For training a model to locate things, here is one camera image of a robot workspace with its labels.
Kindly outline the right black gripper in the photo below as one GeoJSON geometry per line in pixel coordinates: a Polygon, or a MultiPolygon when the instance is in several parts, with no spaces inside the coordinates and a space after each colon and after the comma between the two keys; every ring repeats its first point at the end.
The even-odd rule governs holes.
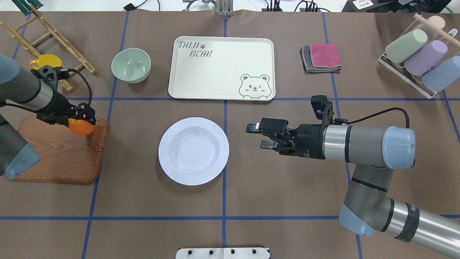
{"type": "Polygon", "coordinates": [[[283,119],[262,118],[260,123],[248,124],[246,133],[260,133],[269,137],[269,140],[261,141],[261,149],[271,149],[286,156],[325,159],[324,126],[300,124],[297,128],[288,128],[288,124],[283,119]]]}

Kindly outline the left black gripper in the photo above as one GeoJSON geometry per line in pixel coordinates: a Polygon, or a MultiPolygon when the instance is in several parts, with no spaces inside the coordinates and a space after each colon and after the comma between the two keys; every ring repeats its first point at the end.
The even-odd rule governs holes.
{"type": "Polygon", "coordinates": [[[53,96],[47,106],[38,110],[36,118],[49,125],[69,126],[68,120],[72,116],[74,116],[74,119],[84,120],[91,125],[96,125],[95,110],[89,104],[79,103],[79,105],[72,105],[62,95],[53,96]]]}

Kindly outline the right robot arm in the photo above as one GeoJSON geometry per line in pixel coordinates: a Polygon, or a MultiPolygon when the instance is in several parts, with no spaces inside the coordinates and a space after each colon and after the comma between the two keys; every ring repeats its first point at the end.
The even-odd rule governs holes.
{"type": "Polygon", "coordinates": [[[415,163],[415,133],[410,128],[334,125],[326,118],[321,124],[289,128],[286,120],[263,118],[248,124],[246,132],[268,137],[261,148],[281,155],[355,164],[339,216],[348,230],[367,237],[380,231],[459,258],[458,222],[387,195],[395,169],[415,163]]]}

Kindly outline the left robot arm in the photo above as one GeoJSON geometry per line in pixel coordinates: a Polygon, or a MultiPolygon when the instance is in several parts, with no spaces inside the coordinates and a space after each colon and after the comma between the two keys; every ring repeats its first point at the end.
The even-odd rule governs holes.
{"type": "Polygon", "coordinates": [[[49,125],[62,125],[77,134],[89,134],[96,124],[93,93],[87,79],[65,68],[55,55],[43,55],[29,68],[1,55],[1,176],[10,180],[38,164],[41,156],[19,132],[26,116],[49,125]],[[87,87],[88,99],[72,104],[59,92],[59,82],[77,74],[87,87]]]}

